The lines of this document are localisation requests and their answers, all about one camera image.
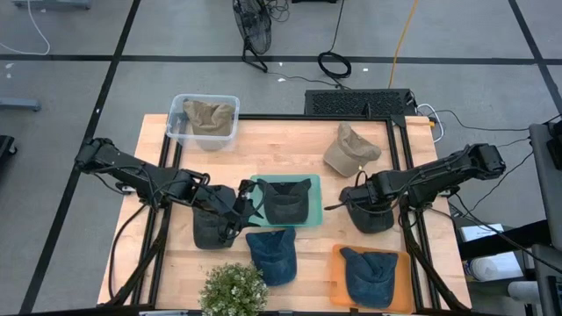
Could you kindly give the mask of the dark grey baseball cap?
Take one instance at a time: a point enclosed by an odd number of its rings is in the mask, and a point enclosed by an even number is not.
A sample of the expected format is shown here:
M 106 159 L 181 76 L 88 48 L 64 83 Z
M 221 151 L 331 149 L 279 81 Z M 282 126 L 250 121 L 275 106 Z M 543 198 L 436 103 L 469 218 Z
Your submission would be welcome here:
M 231 248 L 245 226 L 243 219 L 228 219 L 214 212 L 193 207 L 193 240 L 197 248 L 217 250 Z
M 348 214 L 361 233 L 381 233 L 394 224 L 389 204 L 374 205 L 368 201 L 348 202 Z
M 299 182 L 258 182 L 263 191 L 265 217 L 272 225 L 294 225 L 304 223 L 309 214 L 308 191 L 312 183 L 309 178 Z

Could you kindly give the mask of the khaki baseball cap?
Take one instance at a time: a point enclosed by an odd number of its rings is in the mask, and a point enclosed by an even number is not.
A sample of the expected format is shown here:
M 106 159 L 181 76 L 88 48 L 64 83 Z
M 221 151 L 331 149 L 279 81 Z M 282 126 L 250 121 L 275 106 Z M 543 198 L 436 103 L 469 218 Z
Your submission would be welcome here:
M 341 176 L 350 177 L 369 162 L 376 161 L 381 149 L 357 134 L 348 123 L 341 123 L 337 136 L 323 155 L 323 161 Z
M 216 151 L 228 143 L 235 112 L 231 104 L 188 100 L 184 102 L 184 111 L 202 149 Z

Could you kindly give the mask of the black aluminium table frame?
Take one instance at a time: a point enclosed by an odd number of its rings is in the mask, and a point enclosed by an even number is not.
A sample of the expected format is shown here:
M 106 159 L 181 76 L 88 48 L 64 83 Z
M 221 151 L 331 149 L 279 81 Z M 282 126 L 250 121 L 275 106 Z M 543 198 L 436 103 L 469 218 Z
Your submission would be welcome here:
M 241 115 L 237 137 L 231 150 L 206 152 L 187 147 L 181 153 L 181 168 L 207 172 L 211 183 L 225 184 L 237 188 L 242 179 L 253 175 L 271 174 L 317 174 L 321 178 L 323 205 L 338 202 L 340 190 L 352 185 L 326 166 L 322 156 L 336 135 L 339 122 L 346 118 L 327 118 L 303 115 L 284 115 L 280 119 L 257 118 L 256 115 Z M 147 114 L 142 120 L 139 139 L 134 155 L 157 164 L 160 161 L 162 143 L 166 132 L 167 114 Z M 393 163 L 385 121 L 352 121 L 352 128 L 364 135 L 371 143 L 379 145 L 383 154 L 379 160 L 367 165 L 370 173 L 392 169 Z M 406 117 L 407 134 L 413 159 L 406 162 L 402 149 L 400 128 L 395 126 L 395 139 L 399 166 L 421 165 L 437 159 L 429 130 L 429 120 L 423 117 Z M 141 206 L 132 194 L 124 197 L 118 227 Z M 132 274 L 140 260 L 140 251 L 147 227 L 149 210 L 134 219 L 119 238 L 115 251 L 113 289 L 115 294 Z M 427 241 L 432 262 L 441 278 L 460 302 L 472 307 L 467 284 L 458 252 L 453 225 L 447 217 L 429 210 L 424 214 Z M 162 309 L 199 310 L 199 291 L 205 283 L 205 274 L 223 262 L 250 261 L 246 232 L 266 231 L 267 228 L 251 227 L 226 250 L 208 251 L 195 247 L 192 239 L 192 212 L 190 208 L 174 205 L 171 211 L 169 237 L 163 257 L 159 288 L 155 307 Z M 405 251 L 400 226 L 389 231 L 366 235 L 356 230 L 345 208 L 325 212 L 323 223 L 316 227 L 300 227 L 297 232 L 296 249 L 298 274 L 285 286 L 270 290 L 268 311 L 282 312 L 347 312 L 347 306 L 333 305 L 330 301 L 330 272 L 332 248 L 335 244 Z

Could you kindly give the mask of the black perforated computer case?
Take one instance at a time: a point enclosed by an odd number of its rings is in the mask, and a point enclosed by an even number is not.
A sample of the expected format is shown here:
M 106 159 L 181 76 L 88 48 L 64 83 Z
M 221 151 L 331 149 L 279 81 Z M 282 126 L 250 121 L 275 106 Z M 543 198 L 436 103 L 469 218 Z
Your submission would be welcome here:
M 305 114 L 386 117 L 414 116 L 417 102 L 409 89 L 307 90 Z

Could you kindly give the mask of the blue denim baseball cap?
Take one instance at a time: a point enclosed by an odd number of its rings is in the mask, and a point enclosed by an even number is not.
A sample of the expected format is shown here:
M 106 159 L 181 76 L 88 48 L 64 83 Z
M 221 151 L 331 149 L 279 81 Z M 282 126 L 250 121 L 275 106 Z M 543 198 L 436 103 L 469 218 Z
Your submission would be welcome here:
M 247 233 L 245 238 L 251 260 L 262 272 L 262 279 L 267 286 L 285 285 L 294 280 L 298 270 L 294 228 Z
M 396 253 L 340 250 L 345 261 L 345 282 L 350 298 L 364 307 L 384 309 L 393 301 Z

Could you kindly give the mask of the black furniture foot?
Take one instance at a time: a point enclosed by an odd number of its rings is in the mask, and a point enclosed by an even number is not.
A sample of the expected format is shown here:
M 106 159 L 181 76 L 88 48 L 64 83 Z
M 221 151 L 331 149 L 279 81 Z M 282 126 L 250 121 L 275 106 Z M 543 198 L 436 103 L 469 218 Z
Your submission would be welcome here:
M 0 135 L 0 158 L 14 155 L 17 151 L 15 139 L 12 136 Z

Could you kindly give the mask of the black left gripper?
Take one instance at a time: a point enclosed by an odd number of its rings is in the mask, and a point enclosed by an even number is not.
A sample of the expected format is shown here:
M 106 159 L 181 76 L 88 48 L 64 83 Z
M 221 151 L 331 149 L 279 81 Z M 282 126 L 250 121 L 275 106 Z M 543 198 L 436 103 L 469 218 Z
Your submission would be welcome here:
M 226 220 L 223 228 L 219 229 L 222 241 L 233 240 L 246 227 L 260 227 L 263 216 L 259 213 L 265 196 L 258 199 L 249 197 L 256 183 L 242 180 L 238 192 L 225 185 L 207 185 L 203 187 L 205 196 L 202 204 L 210 212 L 216 212 Z

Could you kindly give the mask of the white paper towel roll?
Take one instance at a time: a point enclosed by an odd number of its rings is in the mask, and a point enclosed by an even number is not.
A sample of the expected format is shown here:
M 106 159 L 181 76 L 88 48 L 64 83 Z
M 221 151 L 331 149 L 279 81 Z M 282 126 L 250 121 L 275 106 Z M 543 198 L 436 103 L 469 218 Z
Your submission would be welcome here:
M 476 282 L 490 282 L 523 277 L 513 252 L 478 257 L 464 262 L 465 275 Z

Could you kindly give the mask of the black floor fan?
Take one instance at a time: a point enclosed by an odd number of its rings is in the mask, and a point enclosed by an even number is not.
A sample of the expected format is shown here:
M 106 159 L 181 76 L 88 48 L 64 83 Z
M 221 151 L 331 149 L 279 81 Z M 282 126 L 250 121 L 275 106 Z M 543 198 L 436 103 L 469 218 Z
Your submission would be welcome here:
M 261 59 L 271 45 L 271 19 L 264 0 L 233 0 L 233 12 L 243 40 L 241 59 L 264 73 Z

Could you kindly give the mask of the clear plastic storage bin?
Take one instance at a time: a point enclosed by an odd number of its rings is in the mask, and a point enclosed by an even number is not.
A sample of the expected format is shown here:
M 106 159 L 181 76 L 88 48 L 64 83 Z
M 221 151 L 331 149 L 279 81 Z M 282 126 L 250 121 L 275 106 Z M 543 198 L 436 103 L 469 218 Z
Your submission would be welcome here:
M 184 102 L 197 100 L 207 103 L 231 104 L 235 108 L 233 115 L 232 132 L 228 136 L 228 143 L 220 150 L 229 150 L 236 139 L 237 126 L 240 114 L 240 100 L 235 96 L 228 95 L 208 95 L 208 94 L 179 94 L 172 101 L 169 109 L 169 116 L 166 123 L 166 134 L 171 139 L 189 149 L 202 149 L 196 142 L 198 136 L 192 134 L 191 123 L 184 111 Z

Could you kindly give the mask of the grey cylinder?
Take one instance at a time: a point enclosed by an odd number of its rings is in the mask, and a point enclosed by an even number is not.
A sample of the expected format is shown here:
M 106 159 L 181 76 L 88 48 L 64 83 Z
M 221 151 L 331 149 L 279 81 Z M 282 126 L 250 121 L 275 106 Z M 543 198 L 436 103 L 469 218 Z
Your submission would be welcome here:
M 513 300 L 524 304 L 541 305 L 541 297 L 537 281 L 511 282 L 508 285 L 508 295 Z

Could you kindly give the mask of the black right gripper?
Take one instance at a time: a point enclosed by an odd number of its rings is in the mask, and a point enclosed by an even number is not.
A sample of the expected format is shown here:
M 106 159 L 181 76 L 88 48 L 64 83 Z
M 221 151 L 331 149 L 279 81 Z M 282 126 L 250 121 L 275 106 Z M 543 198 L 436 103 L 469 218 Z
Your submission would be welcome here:
M 324 211 L 333 211 L 345 206 L 348 213 L 378 212 L 378 193 L 374 186 L 370 184 L 345 187 L 340 194 L 340 201 L 340 204 L 324 207 Z

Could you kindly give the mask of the teal plastic bin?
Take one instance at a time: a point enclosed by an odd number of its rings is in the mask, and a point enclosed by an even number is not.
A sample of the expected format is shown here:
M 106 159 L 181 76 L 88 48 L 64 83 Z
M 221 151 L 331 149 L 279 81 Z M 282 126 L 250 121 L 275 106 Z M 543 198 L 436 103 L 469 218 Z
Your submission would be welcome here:
M 284 183 L 284 182 L 299 182 L 306 178 L 311 180 L 312 186 L 308 191 L 309 196 L 309 214 L 307 220 L 302 224 L 294 225 L 272 225 L 265 217 L 265 212 L 262 208 L 259 213 L 263 216 L 263 223 L 261 226 L 318 226 L 323 221 L 322 206 L 321 206 L 321 180 L 318 175 L 307 174 L 307 175 L 253 175 L 250 180 L 256 183 L 256 187 L 250 193 L 250 196 L 254 199 L 258 199 L 263 196 L 262 186 L 258 182 L 259 179 L 263 179 L 268 183 Z

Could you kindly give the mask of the orange plastic bin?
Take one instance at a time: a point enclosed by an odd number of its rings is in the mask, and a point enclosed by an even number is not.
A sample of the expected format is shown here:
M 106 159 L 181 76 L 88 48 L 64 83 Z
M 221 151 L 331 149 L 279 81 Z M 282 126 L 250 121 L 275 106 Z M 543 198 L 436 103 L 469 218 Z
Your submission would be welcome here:
M 346 247 L 352 248 L 358 253 L 381 252 L 396 253 L 398 255 L 398 263 L 395 270 L 393 301 L 387 308 L 376 309 L 364 307 L 362 305 L 356 304 L 350 298 L 345 282 L 345 261 L 340 254 L 340 250 Z M 332 255 L 330 261 L 330 302 L 334 305 L 352 308 L 368 308 L 379 310 L 382 312 L 409 314 L 414 311 L 414 294 L 412 288 L 410 265 L 411 258 L 410 255 L 406 252 L 336 244 L 332 247 Z

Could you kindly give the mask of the grey furniture foot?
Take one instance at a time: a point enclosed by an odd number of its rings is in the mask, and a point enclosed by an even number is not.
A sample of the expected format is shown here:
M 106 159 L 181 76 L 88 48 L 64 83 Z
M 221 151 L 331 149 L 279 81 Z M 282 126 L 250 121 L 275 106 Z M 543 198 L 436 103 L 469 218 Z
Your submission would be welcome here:
M 37 99 L 0 97 L 0 110 L 40 111 L 41 104 Z
M 75 7 L 89 10 L 92 5 L 92 0 L 10 0 L 10 2 L 17 7 L 39 9 Z

